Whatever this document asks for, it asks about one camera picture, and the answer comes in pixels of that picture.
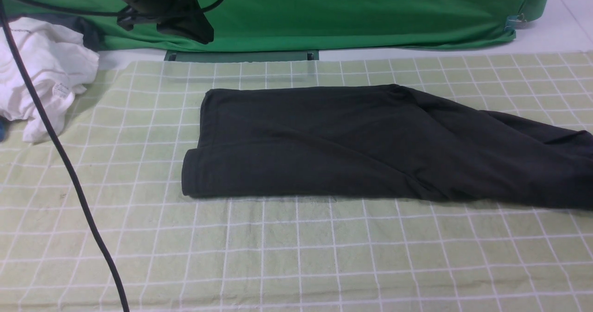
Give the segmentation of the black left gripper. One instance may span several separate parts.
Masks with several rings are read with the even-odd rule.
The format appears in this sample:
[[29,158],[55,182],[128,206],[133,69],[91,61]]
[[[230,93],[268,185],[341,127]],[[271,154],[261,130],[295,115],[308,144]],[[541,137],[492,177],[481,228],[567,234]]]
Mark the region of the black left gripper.
[[214,28],[197,0],[123,0],[117,25],[131,31],[137,24],[158,24],[158,32],[200,44],[214,41]]

